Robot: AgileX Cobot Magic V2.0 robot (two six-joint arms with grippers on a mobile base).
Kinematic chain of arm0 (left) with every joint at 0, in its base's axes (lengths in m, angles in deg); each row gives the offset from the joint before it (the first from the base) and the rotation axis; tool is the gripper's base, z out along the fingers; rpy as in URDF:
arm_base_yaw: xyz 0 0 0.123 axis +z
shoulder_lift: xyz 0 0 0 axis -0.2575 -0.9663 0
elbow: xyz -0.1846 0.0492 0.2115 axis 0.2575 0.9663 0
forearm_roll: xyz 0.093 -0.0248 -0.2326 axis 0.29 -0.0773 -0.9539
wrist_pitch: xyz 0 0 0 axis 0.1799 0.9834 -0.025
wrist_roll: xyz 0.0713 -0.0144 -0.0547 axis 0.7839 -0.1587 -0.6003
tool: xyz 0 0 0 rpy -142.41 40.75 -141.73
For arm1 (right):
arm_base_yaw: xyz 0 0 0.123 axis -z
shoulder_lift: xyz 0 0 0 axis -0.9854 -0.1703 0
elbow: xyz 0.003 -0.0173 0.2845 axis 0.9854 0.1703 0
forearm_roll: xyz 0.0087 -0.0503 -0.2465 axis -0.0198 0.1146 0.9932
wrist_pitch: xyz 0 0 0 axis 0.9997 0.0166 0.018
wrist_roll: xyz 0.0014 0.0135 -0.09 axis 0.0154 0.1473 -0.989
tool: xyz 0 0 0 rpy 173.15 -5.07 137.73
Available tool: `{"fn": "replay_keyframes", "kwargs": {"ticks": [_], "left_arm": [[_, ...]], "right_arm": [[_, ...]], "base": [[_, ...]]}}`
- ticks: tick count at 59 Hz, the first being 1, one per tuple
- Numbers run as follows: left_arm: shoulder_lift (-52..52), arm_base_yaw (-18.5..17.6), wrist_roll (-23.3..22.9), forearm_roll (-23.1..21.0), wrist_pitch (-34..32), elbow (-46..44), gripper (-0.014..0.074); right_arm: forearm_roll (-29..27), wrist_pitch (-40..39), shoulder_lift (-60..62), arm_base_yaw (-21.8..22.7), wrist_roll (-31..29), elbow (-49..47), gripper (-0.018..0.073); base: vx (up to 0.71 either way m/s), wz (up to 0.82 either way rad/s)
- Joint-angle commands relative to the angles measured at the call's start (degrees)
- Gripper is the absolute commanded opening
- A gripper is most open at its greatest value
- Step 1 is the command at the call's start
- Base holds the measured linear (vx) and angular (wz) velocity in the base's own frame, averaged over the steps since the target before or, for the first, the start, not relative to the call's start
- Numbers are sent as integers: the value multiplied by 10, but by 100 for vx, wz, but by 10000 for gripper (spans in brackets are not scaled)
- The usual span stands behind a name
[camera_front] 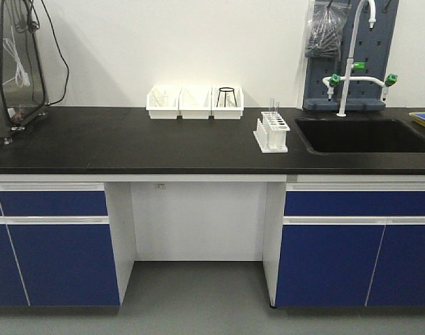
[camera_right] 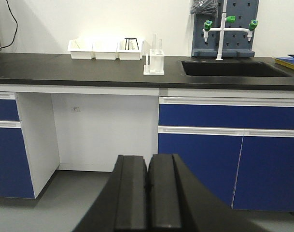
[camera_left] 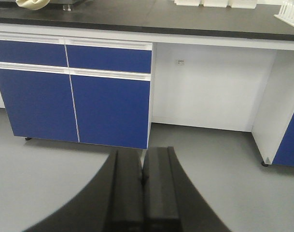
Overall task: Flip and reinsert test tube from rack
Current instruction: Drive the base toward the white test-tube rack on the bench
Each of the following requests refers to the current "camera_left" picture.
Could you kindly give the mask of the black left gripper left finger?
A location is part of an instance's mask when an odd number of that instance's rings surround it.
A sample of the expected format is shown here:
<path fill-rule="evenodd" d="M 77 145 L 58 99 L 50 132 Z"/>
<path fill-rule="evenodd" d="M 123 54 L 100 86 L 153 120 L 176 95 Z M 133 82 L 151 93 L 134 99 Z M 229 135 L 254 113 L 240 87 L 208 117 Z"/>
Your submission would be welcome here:
<path fill-rule="evenodd" d="M 141 232 L 143 193 L 136 150 L 115 149 L 69 202 L 29 232 Z"/>

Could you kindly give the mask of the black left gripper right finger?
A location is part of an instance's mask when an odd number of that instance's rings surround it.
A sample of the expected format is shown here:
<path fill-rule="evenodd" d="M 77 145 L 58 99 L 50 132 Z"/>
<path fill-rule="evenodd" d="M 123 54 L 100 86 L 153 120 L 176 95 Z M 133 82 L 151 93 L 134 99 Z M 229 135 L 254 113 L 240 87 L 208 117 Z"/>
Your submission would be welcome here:
<path fill-rule="evenodd" d="M 184 171 L 174 147 L 152 147 L 143 165 L 147 232 L 228 232 Z"/>

